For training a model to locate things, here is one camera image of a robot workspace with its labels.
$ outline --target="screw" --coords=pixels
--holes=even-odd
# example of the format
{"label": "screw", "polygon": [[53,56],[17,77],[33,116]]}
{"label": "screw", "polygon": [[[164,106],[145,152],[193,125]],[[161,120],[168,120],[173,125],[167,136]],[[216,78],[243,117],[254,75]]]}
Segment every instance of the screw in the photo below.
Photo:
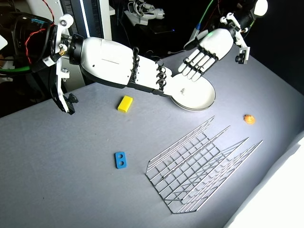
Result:
{"label": "screw", "polygon": [[62,21],[60,22],[60,24],[61,24],[62,26],[67,26],[67,23],[66,23],[65,20],[62,20]]}
{"label": "screw", "polygon": [[68,73],[68,69],[66,69],[66,68],[62,68],[61,71],[62,71],[63,73]]}

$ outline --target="wire basket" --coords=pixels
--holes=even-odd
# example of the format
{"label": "wire basket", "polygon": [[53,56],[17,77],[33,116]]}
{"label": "wire basket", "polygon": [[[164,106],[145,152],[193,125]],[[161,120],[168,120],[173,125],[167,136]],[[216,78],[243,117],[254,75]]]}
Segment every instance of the wire basket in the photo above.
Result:
{"label": "wire basket", "polygon": [[200,209],[214,192],[262,143],[233,157],[248,138],[220,150],[213,142],[229,127],[209,139],[204,133],[214,117],[152,158],[146,176],[173,214]]}

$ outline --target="white plate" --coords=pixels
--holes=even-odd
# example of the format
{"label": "white plate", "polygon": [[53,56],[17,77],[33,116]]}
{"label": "white plate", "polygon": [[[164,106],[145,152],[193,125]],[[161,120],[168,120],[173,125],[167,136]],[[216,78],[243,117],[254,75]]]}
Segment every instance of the white plate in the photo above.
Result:
{"label": "white plate", "polygon": [[215,90],[212,84],[200,77],[196,82],[182,74],[173,77],[177,90],[172,100],[179,107],[188,111],[201,111],[209,108],[215,100]]}

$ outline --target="gray table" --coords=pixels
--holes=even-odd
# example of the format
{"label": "gray table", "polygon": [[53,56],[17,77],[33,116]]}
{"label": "gray table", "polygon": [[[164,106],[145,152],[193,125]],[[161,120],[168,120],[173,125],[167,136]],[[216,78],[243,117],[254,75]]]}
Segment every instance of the gray table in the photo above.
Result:
{"label": "gray table", "polygon": [[[303,128],[304,97],[251,58],[234,63],[237,48],[205,77],[217,98],[192,113],[170,99],[93,84],[78,89],[76,113],[49,100],[0,119],[0,227],[134,228],[222,227]],[[175,71],[187,53],[165,59]],[[121,98],[134,98],[127,114]],[[252,114],[255,125],[242,117]],[[144,175],[148,160],[196,126],[216,116],[207,135],[228,125],[216,141],[245,137],[246,149],[264,140],[252,157],[198,212],[172,215]],[[115,167],[124,151],[128,167]]]}

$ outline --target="blue object with holes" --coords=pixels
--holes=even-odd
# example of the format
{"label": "blue object with holes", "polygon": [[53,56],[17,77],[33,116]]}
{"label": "blue object with holes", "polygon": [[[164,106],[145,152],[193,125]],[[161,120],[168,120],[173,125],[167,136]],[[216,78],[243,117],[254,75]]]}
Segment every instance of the blue object with holes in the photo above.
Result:
{"label": "blue object with holes", "polygon": [[118,169],[127,167],[127,160],[125,159],[124,152],[115,153],[115,159],[116,159],[116,167]]}

